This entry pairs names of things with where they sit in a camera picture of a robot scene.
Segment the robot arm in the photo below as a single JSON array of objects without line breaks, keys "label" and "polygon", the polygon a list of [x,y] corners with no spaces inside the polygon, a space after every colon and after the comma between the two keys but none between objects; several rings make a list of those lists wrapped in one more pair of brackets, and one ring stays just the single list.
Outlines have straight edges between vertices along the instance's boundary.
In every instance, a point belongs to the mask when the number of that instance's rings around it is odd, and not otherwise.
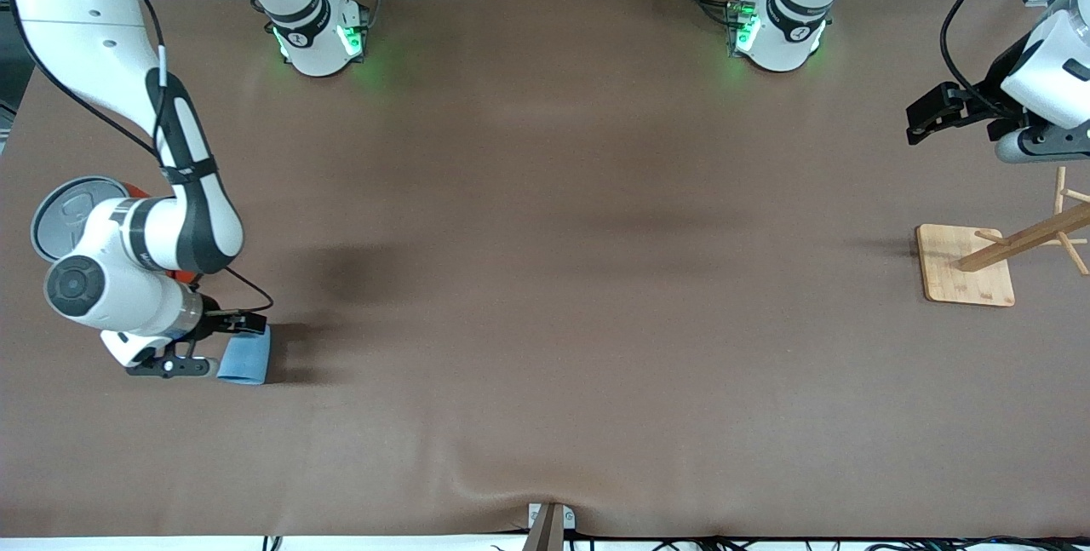
[{"label": "robot arm", "polygon": [[363,56],[365,25],[352,0],[257,0],[284,59],[307,76],[338,73]]},{"label": "robot arm", "polygon": [[787,72],[806,63],[818,50],[833,0],[743,0],[755,20],[737,49],[761,68]]},{"label": "robot arm", "polygon": [[1080,3],[1090,0],[1056,0],[971,91],[942,83],[909,106],[909,144],[991,120],[1004,162],[1090,159],[1090,26]]},{"label": "robot arm", "polygon": [[[243,234],[193,102],[148,42],[138,0],[11,2],[39,66],[70,93],[153,136],[173,189],[173,197],[95,205],[72,250],[49,269],[50,306],[101,330],[110,353],[132,369],[155,360],[165,346],[167,359],[177,360],[175,341],[195,342],[215,330],[264,330],[264,318],[221,315],[214,299],[164,272],[220,271],[241,252]],[[209,371],[207,362],[195,364],[190,360],[191,371]]]}]

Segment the wooden base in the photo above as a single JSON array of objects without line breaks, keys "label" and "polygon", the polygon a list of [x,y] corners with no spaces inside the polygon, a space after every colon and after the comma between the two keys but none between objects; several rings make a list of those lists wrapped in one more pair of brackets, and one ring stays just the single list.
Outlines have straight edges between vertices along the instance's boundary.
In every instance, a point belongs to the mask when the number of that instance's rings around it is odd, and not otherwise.
[{"label": "wooden base", "polygon": [[922,224],[916,229],[920,245],[920,269],[923,272],[923,294],[932,303],[1015,306],[1015,290],[1005,260],[978,271],[960,271],[955,268],[961,257],[992,244],[977,236],[978,230],[1003,236],[993,229],[949,224]]}]

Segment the table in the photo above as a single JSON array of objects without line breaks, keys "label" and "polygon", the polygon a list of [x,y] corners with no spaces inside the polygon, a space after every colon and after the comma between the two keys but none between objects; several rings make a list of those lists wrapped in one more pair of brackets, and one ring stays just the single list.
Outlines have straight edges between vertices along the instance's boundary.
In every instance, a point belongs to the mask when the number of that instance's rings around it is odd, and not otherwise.
[{"label": "table", "polygon": [[[774,75],[687,0],[387,0],[367,62],[308,81],[245,0],[157,0],[277,383],[133,380],[48,309],[38,201],[167,186],[36,75],[0,158],[0,534],[492,531],[549,500],[592,535],[1087,534],[1087,283],[1046,248],[1013,309],[923,301],[917,224],[1052,205],[983,127],[905,143],[952,2],[839,0]],[[1039,14],[970,0],[962,69]]]}]

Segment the black strap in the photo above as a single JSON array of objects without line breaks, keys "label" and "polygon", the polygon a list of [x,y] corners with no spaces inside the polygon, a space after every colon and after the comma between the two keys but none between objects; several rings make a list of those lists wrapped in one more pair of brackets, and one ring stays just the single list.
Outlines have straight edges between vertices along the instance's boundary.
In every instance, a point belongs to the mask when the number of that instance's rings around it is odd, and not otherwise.
[{"label": "black strap", "polygon": [[149,271],[164,271],[166,269],[152,259],[152,252],[147,248],[147,233],[145,232],[148,215],[152,213],[153,207],[164,199],[169,198],[147,197],[140,199],[136,209],[133,209],[132,221],[129,221],[129,245],[133,248],[133,255],[136,256],[137,262]]},{"label": "black strap", "polygon": [[821,28],[822,23],[825,23],[824,19],[798,21],[782,11],[776,0],[768,1],[768,20],[784,33],[784,38],[791,44],[806,42],[814,32]]},{"label": "black strap", "polygon": [[779,0],[779,1],[782,1],[784,5],[787,7],[787,10],[790,10],[791,12],[796,14],[801,14],[803,16],[818,16],[821,14],[825,14],[826,12],[828,12],[828,9],[833,5],[833,3],[829,2],[825,5],[813,8],[809,5],[795,3],[795,1],[792,0]]},{"label": "black strap", "polygon": [[322,0],[311,0],[311,3],[303,7],[302,10],[291,14],[277,14],[276,12],[269,12],[268,9],[265,10],[265,14],[275,23],[279,23],[280,25],[291,25],[292,23],[299,23],[300,21],[314,14],[314,11],[318,10]]},{"label": "black strap", "polygon": [[218,168],[216,167],[216,159],[209,156],[207,159],[202,159],[198,162],[190,164],[190,167],[184,168],[171,168],[171,167],[160,167],[159,171],[162,172],[162,177],[167,179],[170,185],[187,185],[191,182],[198,182],[208,174],[215,174]]},{"label": "black strap", "polygon": [[318,12],[318,15],[311,23],[304,24],[301,27],[286,27],[277,24],[276,30],[280,34],[280,38],[283,38],[295,48],[311,47],[314,44],[314,38],[329,25],[329,19],[332,14],[332,7],[330,7],[329,0],[322,0],[319,7],[322,10]]}]

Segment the wooden peg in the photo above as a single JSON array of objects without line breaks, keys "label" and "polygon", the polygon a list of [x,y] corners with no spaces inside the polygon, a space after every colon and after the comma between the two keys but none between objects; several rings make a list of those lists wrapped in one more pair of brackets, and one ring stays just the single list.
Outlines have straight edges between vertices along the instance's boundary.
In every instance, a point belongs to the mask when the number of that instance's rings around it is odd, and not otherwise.
[{"label": "wooden peg", "polygon": [[1030,228],[1008,236],[1009,245],[1006,247],[1001,244],[992,244],[972,253],[972,255],[961,257],[954,264],[954,268],[960,269],[960,271],[978,271],[1017,256],[1021,252],[1029,252],[1040,244],[1045,244],[1045,242],[1054,240],[1058,232],[1066,234],[1075,232],[1076,229],[1087,228],[1087,225],[1090,225],[1090,205],[1083,201],[1081,205],[1070,207],[1062,213],[1053,215],[1038,224],[1030,225]]},{"label": "wooden peg", "polygon": [[1090,276],[1090,269],[1087,269],[1087,264],[1082,262],[1082,257],[1079,257],[1079,253],[1076,252],[1075,247],[1071,245],[1071,241],[1068,240],[1067,234],[1059,232],[1056,233],[1061,244],[1067,249],[1067,256],[1071,257],[1073,262],[1075,262],[1075,268],[1079,268],[1079,274]]},{"label": "wooden peg", "polygon": [[[1070,242],[1070,244],[1087,244],[1086,237],[1068,237],[1067,242]],[[1042,247],[1063,247],[1064,244],[1059,241],[1047,241],[1041,245]]]},{"label": "wooden peg", "polygon": [[1003,236],[996,236],[994,233],[986,233],[984,230],[978,229],[973,236],[983,237],[983,240],[989,242],[995,242],[996,244],[1004,245],[1004,247],[1009,247],[1010,241]]},{"label": "wooden peg", "polygon": [[1056,168],[1056,198],[1052,204],[1052,215],[1064,212],[1064,191],[1067,191],[1067,167]]},{"label": "wooden peg", "polygon": [[1090,201],[1090,195],[1079,194],[1078,191],[1064,189],[1064,197],[1070,197],[1071,199],[1078,199],[1078,201]]}]

